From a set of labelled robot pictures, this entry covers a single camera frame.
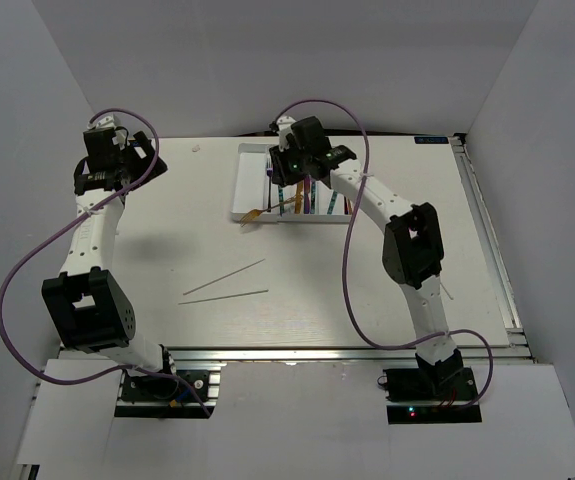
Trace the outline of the gold knife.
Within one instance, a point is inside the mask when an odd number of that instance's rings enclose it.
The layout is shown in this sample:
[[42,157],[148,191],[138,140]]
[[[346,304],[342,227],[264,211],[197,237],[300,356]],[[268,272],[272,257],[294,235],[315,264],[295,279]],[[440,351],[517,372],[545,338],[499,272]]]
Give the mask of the gold knife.
[[303,212],[303,202],[304,202],[304,182],[300,181],[296,186],[296,195],[294,202],[294,213],[299,215]]

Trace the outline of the silver knife teal handle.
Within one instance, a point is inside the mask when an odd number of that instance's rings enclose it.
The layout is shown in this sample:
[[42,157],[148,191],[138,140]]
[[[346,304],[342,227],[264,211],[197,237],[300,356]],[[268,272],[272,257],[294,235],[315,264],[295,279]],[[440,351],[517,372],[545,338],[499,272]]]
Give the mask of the silver knife teal handle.
[[311,180],[310,184],[310,214],[315,215],[317,214],[317,182],[315,180]]

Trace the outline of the silver spoon teal handle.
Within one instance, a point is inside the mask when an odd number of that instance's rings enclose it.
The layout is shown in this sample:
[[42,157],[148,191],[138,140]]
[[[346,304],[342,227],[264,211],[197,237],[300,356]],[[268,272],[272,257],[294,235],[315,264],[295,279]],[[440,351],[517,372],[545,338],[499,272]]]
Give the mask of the silver spoon teal handle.
[[333,191],[333,193],[330,197],[330,200],[329,200],[328,207],[327,207],[327,211],[326,211],[327,215],[332,215],[334,213],[337,197],[338,197],[338,192]]

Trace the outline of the silver fork teal handle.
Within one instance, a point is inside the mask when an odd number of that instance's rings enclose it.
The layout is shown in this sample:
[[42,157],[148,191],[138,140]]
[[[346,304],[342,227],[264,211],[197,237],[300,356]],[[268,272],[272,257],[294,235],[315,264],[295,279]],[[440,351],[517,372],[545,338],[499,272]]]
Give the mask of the silver fork teal handle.
[[285,196],[284,196],[283,188],[280,186],[277,186],[277,202],[276,202],[275,210],[277,211],[279,216],[282,216],[285,212],[284,200],[285,200]]

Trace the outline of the purple iridescent knife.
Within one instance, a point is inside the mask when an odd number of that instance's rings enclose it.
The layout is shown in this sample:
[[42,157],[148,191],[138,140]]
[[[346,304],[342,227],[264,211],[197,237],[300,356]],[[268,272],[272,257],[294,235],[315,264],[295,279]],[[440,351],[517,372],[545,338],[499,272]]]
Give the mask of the purple iridescent knife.
[[303,182],[303,213],[305,215],[311,212],[311,178],[306,177]]

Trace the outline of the gold ornate fork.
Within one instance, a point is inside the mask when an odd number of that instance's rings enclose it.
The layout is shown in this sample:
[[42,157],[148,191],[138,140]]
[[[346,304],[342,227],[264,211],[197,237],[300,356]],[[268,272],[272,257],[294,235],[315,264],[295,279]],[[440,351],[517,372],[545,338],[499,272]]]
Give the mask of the gold ornate fork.
[[280,209],[281,207],[284,207],[286,205],[292,204],[292,203],[296,203],[297,201],[300,201],[302,199],[302,195],[301,194],[297,194],[294,195],[290,198],[288,198],[287,200],[283,200],[278,202],[275,205],[271,205],[265,209],[252,209],[250,211],[248,211],[247,213],[245,213],[239,220],[238,223],[240,226],[246,226],[250,223],[252,223],[253,221],[255,221],[258,217],[260,217],[263,213],[269,213],[271,212],[273,209],[278,208]]

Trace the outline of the white chopstick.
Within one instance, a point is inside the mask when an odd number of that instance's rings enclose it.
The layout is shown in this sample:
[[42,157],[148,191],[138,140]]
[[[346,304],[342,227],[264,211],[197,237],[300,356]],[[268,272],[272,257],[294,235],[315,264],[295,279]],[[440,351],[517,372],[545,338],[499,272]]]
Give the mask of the white chopstick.
[[239,274],[239,273],[242,273],[243,271],[246,271],[246,270],[248,270],[248,269],[251,269],[251,268],[253,268],[253,267],[256,266],[256,265],[259,265],[259,264],[263,263],[265,260],[266,260],[265,258],[260,259],[260,260],[257,260],[257,261],[255,261],[255,262],[252,262],[252,263],[250,263],[250,264],[248,264],[248,265],[245,265],[245,266],[243,266],[243,267],[241,267],[241,268],[238,268],[238,269],[236,269],[236,270],[233,270],[233,271],[231,271],[231,272],[229,272],[229,273],[227,273],[227,274],[221,275],[221,276],[219,276],[219,277],[217,277],[217,278],[214,278],[214,279],[212,279],[212,280],[210,280],[210,281],[208,281],[208,282],[205,282],[205,283],[203,283],[203,284],[201,284],[201,285],[198,285],[198,286],[196,286],[196,287],[194,287],[194,288],[191,288],[191,289],[189,289],[189,290],[183,292],[182,295],[183,295],[183,296],[187,296],[187,295],[193,294],[194,292],[197,292],[197,291],[199,291],[199,290],[202,290],[202,289],[204,289],[204,288],[206,288],[206,287],[208,287],[208,286],[211,286],[211,285],[216,284],[216,283],[218,283],[218,282],[220,282],[220,281],[222,281],[222,280],[225,280],[225,279],[230,278],[230,277],[232,277],[232,276],[234,276],[234,275],[237,275],[237,274]]
[[192,304],[216,302],[216,301],[221,301],[221,300],[229,300],[229,299],[235,299],[235,298],[243,298],[243,297],[248,297],[248,296],[266,294],[266,293],[269,293],[269,291],[270,291],[269,289],[259,289],[259,290],[251,290],[251,291],[245,291],[245,292],[239,292],[239,293],[232,293],[232,294],[227,294],[227,295],[201,298],[201,299],[196,299],[196,300],[186,300],[186,301],[179,302],[178,305],[179,306],[181,306],[181,305],[192,305]]

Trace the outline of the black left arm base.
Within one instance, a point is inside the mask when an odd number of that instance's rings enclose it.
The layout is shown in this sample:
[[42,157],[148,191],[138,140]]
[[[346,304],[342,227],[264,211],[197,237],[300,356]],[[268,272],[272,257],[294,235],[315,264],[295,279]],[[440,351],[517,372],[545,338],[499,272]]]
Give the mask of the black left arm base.
[[181,362],[181,381],[124,373],[114,409],[117,418],[207,419],[219,395],[223,364]]

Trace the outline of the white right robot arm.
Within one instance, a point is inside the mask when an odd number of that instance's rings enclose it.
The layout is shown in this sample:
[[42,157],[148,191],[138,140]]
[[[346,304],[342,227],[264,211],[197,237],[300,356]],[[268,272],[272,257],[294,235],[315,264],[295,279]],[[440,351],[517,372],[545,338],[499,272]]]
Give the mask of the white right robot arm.
[[322,182],[363,212],[382,232],[382,264],[398,284],[416,334],[420,390],[439,399],[451,391],[463,369],[462,355],[450,337],[440,294],[444,247],[436,209],[413,204],[369,174],[368,162],[344,145],[333,146],[318,118],[283,116],[270,129],[279,144],[269,150],[272,183],[286,187],[306,177]]

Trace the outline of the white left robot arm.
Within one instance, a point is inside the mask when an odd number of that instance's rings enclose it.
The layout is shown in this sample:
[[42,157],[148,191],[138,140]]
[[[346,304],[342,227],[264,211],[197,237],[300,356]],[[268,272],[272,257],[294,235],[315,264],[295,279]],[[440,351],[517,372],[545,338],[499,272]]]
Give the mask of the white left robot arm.
[[144,387],[166,399],[178,387],[178,374],[166,349],[137,331],[135,309],[111,273],[116,232],[125,194],[114,193],[148,172],[146,181],[165,173],[144,132],[132,139],[111,125],[83,134],[87,156],[74,171],[77,217],[71,244],[57,277],[47,279],[42,298],[67,349],[100,354],[147,372]]

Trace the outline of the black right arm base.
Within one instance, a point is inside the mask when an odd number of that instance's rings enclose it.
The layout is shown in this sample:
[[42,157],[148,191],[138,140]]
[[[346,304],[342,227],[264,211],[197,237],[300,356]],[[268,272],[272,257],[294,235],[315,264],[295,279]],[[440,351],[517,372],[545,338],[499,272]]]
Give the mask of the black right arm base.
[[377,385],[386,393],[389,425],[473,424],[482,422],[473,372],[465,368],[446,387],[434,390],[419,369],[384,370]]

